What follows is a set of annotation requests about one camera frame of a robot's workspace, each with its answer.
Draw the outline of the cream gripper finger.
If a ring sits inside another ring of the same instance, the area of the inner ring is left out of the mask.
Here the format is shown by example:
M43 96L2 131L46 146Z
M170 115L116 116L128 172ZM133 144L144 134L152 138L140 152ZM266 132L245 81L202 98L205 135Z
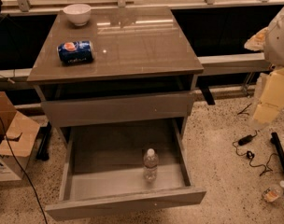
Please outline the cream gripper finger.
M256 82L250 126L261 130L269 125L284 108L284 68L269 75L260 73Z
M262 30L247 40L247 42L244 44L244 48L252 51L262 51L267 31L267 27L262 28Z

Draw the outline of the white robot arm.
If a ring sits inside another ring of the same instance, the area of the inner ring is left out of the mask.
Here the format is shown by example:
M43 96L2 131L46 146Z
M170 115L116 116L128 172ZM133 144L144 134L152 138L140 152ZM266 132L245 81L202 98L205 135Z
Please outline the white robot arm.
M249 125L261 130L269 125L284 108L284 7L269 25L253 35L245 49L262 51L272 72L260 74L256 82Z

